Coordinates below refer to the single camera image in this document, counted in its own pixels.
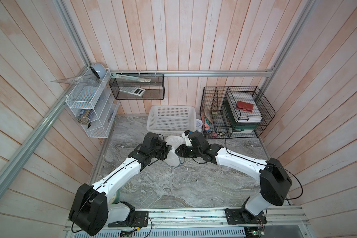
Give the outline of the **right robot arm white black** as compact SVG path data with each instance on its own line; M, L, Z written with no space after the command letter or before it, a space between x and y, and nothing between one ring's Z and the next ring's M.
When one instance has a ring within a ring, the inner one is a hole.
M252 158L229 150L225 145L210 144L198 131L186 131L181 136L167 137L170 154L175 158L201 158L205 163L225 166L256 179L260 191L248 197L241 209L225 209L229 225L266 224L265 210L282 206L293 184L291 172L281 162Z

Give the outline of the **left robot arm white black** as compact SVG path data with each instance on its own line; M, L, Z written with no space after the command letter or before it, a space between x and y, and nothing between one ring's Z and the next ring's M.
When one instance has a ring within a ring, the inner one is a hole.
M109 224L133 224L135 208L124 201L114 203L117 191L149 166L152 159L166 160L171 149L172 146L158 134L149 132L119 167L94 184L84 183L78 188L69 220L90 236L95 236Z

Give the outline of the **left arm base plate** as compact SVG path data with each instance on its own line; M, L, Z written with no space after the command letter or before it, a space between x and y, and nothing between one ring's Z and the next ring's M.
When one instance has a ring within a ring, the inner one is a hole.
M131 214L123 222L114 222L108 224L109 228L119 228L119 227L137 227L143 228L147 227L149 222L149 211L141 210L131 212Z

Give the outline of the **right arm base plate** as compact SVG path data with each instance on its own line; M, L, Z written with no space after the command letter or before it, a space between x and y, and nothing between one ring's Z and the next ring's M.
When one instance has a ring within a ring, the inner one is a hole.
M250 214L245 209L226 208L224 211L229 225L246 225L246 224L265 225L267 223L263 211L261 211L257 216Z

